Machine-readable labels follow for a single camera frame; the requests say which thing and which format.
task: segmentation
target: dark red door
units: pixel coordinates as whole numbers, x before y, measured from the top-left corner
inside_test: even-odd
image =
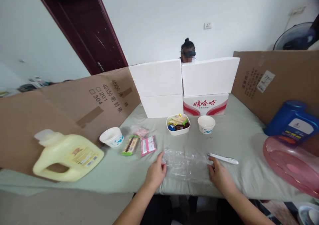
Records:
[[[128,66],[99,0],[42,1],[91,74]]]

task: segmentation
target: door frame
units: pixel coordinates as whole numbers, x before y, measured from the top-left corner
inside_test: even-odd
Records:
[[[86,60],[86,58],[85,58],[85,57],[87,57],[87,55],[82,55],[82,54],[79,52],[78,48],[77,48],[76,45],[72,42],[71,38],[69,37],[68,33],[64,30],[64,28],[62,27],[62,25],[59,23],[58,19],[55,17],[54,13],[51,11],[51,9],[50,9],[50,7],[47,5],[46,1],[45,1],[45,0],[41,0],[41,2],[42,2],[43,5],[46,7],[46,9],[47,9],[48,12],[50,13],[51,17],[52,17],[53,20],[56,22],[56,24],[58,25],[58,27],[60,28],[60,30],[62,31],[62,33],[64,34],[64,36],[66,37],[66,39],[68,40],[68,42],[70,43],[70,45],[72,46],[72,48],[74,49],[74,51],[76,52],[76,54],[79,56],[79,58],[80,58],[81,61],[83,62],[83,64],[84,64],[84,66],[86,67],[86,69],[89,71],[89,73],[90,73],[91,75],[95,75],[96,73],[94,73],[94,71],[92,70],[92,65],[89,65],[88,60]],[[99,2],[99,5],[100,5],[100,7],[101,7],[101,9],[102,9],[102,14],[103,14],[103,16],[104,16],[104,19],[106,20],[106,23],[107,23],[109,29],[111,30],[112,36],[113,36],[113,38],[114,38],[114,40],[115,40],[115,42],[116,42],[116,45],[117,45],[117,47],[118,47],[118,49],[119,49],[119,51],[120,51],[122,60],[123,60],[123,62],[124,62],[124,64],[125,64],[125,66],[128,67],[129,65],[128,65],[127,60],[126,60],[126,58],[125,58],[125,56],[124,56],[123,50],[122,50],[121,45],[120,45],[120,43],[119,43],[119,40],[118,40],[118,38],[117,38],[117,36],[116,36],[116,33],[115,33],[115,31],[114,31],[114,28],[113,28],[113,25],[112,25],[112,23],[111,23],[111,20],[110,20],[108,14],[107,14],[107,12],[106,12],[106,9],[105,9],[105,6],[104,6],[104,4],[103,4],[103,1],[102,1],[102,0],[98,0],[98,2]]]

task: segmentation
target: hand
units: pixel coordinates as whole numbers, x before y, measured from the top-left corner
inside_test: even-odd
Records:
[[[163,182],[166,175],[166,164],[162,164],[162,157],[164,152],[161,152],[154,163],[151,164],[147,170],[146,179],[144,185],[154,192],[158,189],[160,184]]]
[[[208,158],[214,164],[207,165],[210,173],[210,178],[218,190],[227,197],[233,193],[239,192],[228,170],[219,163],[214,157]]]

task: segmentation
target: wall socket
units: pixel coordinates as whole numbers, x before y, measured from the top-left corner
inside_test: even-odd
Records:
[[[204,29],[211,29],[212,23],[204,23]]]
[[[303,11],[305,11],[305,9],[306,9],[306,6],[295,8],[295,9],[291,10],[291,12],[289,13],[289,16],[302,14]]]

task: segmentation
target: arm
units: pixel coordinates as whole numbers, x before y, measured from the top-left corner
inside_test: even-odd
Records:
[[[134,198],[126,206],[113,225],[139,225],[144,212],[153,197],[155,191],[163,182],[166,174],[166,165],[162,165],[161,152],[154,163],[147,170],[146,179]]]
[[[213,165],[207,165],[212,182],[225,196],[229,204],[246,225],[274,225],[258,208],[239,192],[228,170],[219,163],[218,159],[209,157]]]

